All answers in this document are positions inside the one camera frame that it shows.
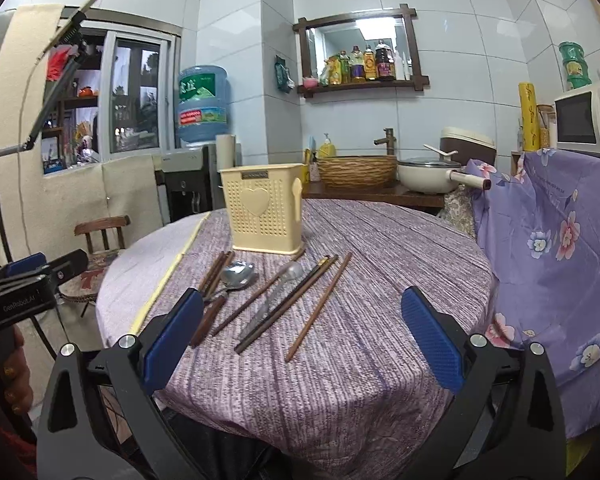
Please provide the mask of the person's left hand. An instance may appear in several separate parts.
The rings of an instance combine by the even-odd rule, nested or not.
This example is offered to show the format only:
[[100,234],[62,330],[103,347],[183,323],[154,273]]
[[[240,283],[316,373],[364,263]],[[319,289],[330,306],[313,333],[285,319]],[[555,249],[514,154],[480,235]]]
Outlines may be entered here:
[[0,379],[5,382],[5,399],[17,415],[27,415],[32,408],[33,390],[30,386],[30,368],[23,351],[24,338],[17,325],[14,332],[15,349],[0,364]]

